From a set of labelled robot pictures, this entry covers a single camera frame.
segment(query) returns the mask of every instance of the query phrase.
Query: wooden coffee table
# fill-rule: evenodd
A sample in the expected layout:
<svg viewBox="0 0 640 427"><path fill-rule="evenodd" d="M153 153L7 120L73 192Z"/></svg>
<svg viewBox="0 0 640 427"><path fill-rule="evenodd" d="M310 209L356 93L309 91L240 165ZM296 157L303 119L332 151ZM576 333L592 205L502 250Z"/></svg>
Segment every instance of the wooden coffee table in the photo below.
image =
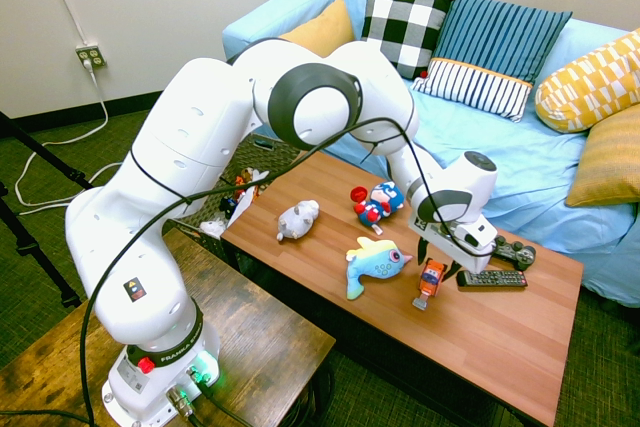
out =
<svg viewBox="0 0 640 427"><path fill-rule="evenodd" d="M471 382L523 419L552 426L582 264L500 231L508 241L520 240L537 251L536 262L526 271L529 286L524 291L461 292L452 278L421 311L412 305L421 273L412 260L391 279L362 277L364 293L349 301L345 254L359 247L357 237L391 239L403 252L416 254L419 237L407 226L408 208L381 222L381 237L360 224L353 212L351 189L362 185L370 190L380 181L316 153L276 179L223 234L223 240ZM278 242L280 214L309 199L320 204L311 231L297 241ZM433 245L428 255L451 262ZM489 268L511 267L492 261Z"/></svg>
<svg viewBox="0 0 640 427"><path fill-rule="evenodd" d="M220 334L218 401L255 427L280 424L322 365L334 339L176 229L165 242L185 285ZM79 339L86 302L0 371L0 410L58 409L86 417ZM96 422L116 426L100 398L122 346L94 318L87 336L88 382ZM204 425L237 426L203 396L194 406ZM189 424L174 418L169 426ZM57 416L5 417L1 426L67 426Z"/></svg>

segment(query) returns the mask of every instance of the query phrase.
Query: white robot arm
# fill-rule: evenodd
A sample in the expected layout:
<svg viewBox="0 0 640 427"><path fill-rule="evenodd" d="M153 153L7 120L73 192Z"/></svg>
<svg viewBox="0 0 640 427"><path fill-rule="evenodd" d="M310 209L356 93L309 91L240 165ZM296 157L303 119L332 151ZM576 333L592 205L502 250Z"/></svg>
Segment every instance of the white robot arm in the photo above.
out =
<svg viewBox="0 0 640 427"><path fill-rule="evenodd" d="M93 293L109 263L150 219L210 189L241 140L260 125L309 150L363 121L371 122L351 135L371 154L386 156L411 205L411 228L461 265L483 270L483 254L497 234L481 212L496 179L491 161L466 153L442 169L427 152L407 144L403 133L411 139L418 129L411 95L370 45L352 42L322 59L270 39L231 65L213 59L186 64L149 113L115 176L71 203L66 237L85 291ZM185 373L189 367L211 382L218 377L217 333L187 295L161 235L166 219L191 215L204 201L184 203L146 230L96 297L96 316L126 345L103 387L103 397L115 400L105 406L120 425L168 422L175 415L167 409L170 387L180 386L189 398L198 395ZM449 231L441 231L442 223Z"/></svg>

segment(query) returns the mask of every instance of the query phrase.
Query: remote control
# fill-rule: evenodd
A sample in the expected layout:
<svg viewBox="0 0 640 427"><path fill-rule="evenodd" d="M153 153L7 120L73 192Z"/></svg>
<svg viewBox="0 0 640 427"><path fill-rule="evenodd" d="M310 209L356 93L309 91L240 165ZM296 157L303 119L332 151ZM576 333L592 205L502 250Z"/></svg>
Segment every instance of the remote control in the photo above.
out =
<svg viewBox="0 0 640 427"><path fill-rule="evenodd" d="M485 270L472 274L461 270L456 275L458 290L476 292L504 292L507 290L523 290L528 284L524 272L518 270Z"/></svg>

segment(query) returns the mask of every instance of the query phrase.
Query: blue slipcover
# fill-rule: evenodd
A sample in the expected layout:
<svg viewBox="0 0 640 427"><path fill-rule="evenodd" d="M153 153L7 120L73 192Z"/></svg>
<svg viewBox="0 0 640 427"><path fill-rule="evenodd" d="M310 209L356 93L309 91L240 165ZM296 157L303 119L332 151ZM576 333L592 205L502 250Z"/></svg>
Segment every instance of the blue slipcover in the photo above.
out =
<svg viewBox="0 0 640 427"><path fill-rule="evenodd" d="M277 37L316 17L333 0L270 0L223 32L227 58L251 42ZM345 0L356 37L366 0ZM570 20L538 76L538 82L570 61L625 32ZM504 230L582 262L583 285L628 307L640 307L640 222L637 204L567 207L587 133L560 134L537 117L530 96L514 123L466 105L411 91L420 115L416 143L445 167L467 150L487 155L498 181L484 213ZM351 137L327 149L332 155L387 177L385 159L367 157Z"/></svg>

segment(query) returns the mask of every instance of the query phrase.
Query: blue striped pillow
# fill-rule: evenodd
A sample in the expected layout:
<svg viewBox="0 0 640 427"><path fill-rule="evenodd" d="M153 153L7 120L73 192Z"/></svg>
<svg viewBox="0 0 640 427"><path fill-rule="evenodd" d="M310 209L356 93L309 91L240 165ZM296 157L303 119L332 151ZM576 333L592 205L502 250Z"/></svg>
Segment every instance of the blue striped pillow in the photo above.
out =
<svg viewBox="0 0 640 427"><path fill-rule="evenodd" d="M505 95L522 83L533 86L571 15L496 0L455 0L442 27L429 75L417 79L414 89L518 121L528 92L526 96L514 94L508 101ZM465 69L444 68L442 64L448 61ZM498 82L504 84L510 78L513 82L508 89L497 88Z"/></svg>

